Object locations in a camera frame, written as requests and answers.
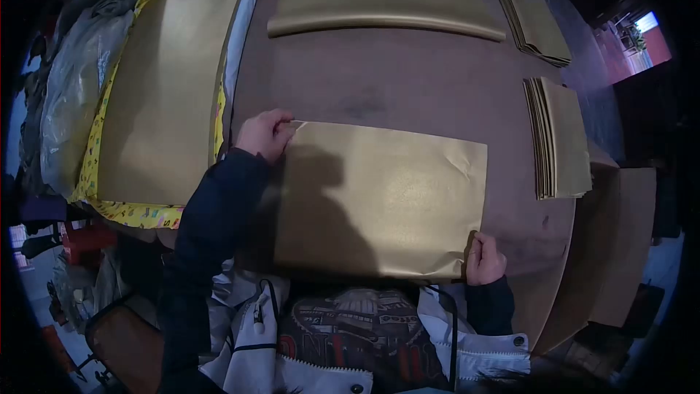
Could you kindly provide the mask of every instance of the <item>wall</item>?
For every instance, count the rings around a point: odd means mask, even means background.
[[[661,33],[659,26],[644,32],[643,35],[647,44],[647,53],[652,58],[654,66],[670,60],[669,46],[666,44],[664,34]]]

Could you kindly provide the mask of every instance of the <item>cloth pile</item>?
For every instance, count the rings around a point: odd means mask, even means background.
[[[51,131],[55,125],[51,122],[44,122],[44,116],[47,109],[51,109],[62,120],[67,136],[62,139],[62,142],[77,143],[77,137],[72,137],[73,131],[78,135],[82,135],[85,130],[83,123],[89,125],[94,117],[94,109],[99,101],[99,94],[104,85],[105,70],[112,66],[110,62],[110,53],[112,50],[118,49],[126,36],[126,31],[123,35],[117,34],[118,27],[125,25],[128,28],[129,19],[121,19],[133,9],[137,0],[72,0],[66,4],[61,11],[56,23],[53,38],[43,45],[48,45],[46,49],[41,49],[41,63],[39,69],[24,76],[24,94],[25,105],[27,107],[27,117],[24,120],[20,130],[20,168],[24,172],[22,179],[22,188],[28,194],[38,195],[44,193],[66,192],[64,185],[60,185],[57,189],[54,186],[49,186],[44,180],[45,174],[42,174],[42,159],[51,159],[52,153],[57,150],[56,144],[51,144],[49,147],[43,147],[44,134]],[[81,21],[83,30],[85,27],[91,27],[90,37],[77,39],[71,46],[66,47],[64,40],[72,31],[75,23]],[[104,44],[106,38],[109,38],[108,45]],[[60,63],[57,63],[57,57],[67,49],[71,52],[65,52],[60,58]],[[81,62],[82,66],[75,67],[75,62]],[[73,98],[60,98],[64,88],[56,87],[51,90],[53,97],[50,99],[55,103],[55,106],[45,109],[47,101],[48,82],[50,74],[56,74],[61,70],[61,73],[71,71],[68,76],[73,76],[72,80],[64,81],[64,84],[70,82],[80,82],[81,80],[89,80],[82,82],[81,88],[75,88],[78,92],[80,102],[78,106],[66,106],[66,104],[75,104]],[[85,151],[85,142],[87,137],[82,141],[82,150]]]

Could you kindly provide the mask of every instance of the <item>hand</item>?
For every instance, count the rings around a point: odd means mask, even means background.
[[[260,154],[267,163],[273,164],[296,132],[289,126],[293,119],[292,113],[283,109],[273,109],[251,117],[243,123],[235,147],[252,155]]]
[[[469,286],[493,283],[505,274],[508,259],[495,247],[495,238],[476,233],[467,254],[467,284]]]

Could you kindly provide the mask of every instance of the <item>brown table surface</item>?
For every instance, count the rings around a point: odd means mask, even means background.
[[[258,0],[234,92],[232,137],[277,107],[297,119],[393,128],[489,146],[482,231],[498,238],[511,276],[561,262],[573,199],[538,201],[523,78],[561,83],[559,70],[497,43],[445,32],[360,28],[267,37],[276,0]]]

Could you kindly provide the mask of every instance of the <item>person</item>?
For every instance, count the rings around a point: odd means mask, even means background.
[[[246,120],[185,207],[158,304],[162,391],[452,392],[483,374],[528,372],[507,260],[486,234],[466,253],[466,283],[450,286],[344,289],[233,268],[291,120],[281,109]]]

